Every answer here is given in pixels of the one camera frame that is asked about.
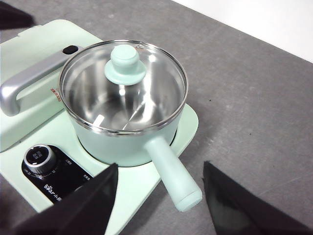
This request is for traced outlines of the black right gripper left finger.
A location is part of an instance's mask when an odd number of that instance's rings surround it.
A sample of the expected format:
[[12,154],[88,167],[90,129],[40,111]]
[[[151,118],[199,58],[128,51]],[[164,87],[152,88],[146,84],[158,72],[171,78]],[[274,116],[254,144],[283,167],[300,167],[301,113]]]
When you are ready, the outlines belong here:
[[14,235],[103,235],[115,203],[118,165],[112,164],[80,189],[31,217]]

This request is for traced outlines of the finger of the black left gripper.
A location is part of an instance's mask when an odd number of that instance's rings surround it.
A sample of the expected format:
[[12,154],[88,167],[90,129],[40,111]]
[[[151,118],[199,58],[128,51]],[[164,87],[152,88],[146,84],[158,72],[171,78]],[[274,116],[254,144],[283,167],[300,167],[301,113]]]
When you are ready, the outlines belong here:
[[0,29],[26,28],[34,25],[32,15],[3,1],[0,2]]

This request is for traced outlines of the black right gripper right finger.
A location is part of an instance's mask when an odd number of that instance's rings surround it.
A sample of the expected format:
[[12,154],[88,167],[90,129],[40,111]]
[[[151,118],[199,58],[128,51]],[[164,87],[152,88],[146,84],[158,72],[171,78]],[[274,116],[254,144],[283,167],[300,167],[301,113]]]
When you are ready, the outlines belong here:
[[311,235],[313,230],[255,196],[211,162],[203,164],[205,198],[218,235]]

